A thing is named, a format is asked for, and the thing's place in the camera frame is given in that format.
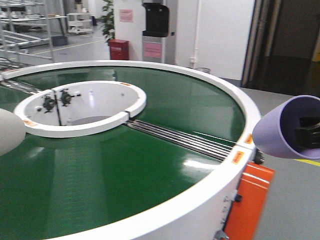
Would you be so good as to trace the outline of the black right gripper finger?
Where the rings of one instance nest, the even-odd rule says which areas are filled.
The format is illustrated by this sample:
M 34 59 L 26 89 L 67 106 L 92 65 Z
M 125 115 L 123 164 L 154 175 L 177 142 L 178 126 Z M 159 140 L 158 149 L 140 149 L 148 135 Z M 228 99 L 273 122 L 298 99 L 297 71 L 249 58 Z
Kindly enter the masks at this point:
M 320 147 L 320 118 L 301 117 L 299 127 L 294 129 L 295 139 L 300 148 L 316 149 Z

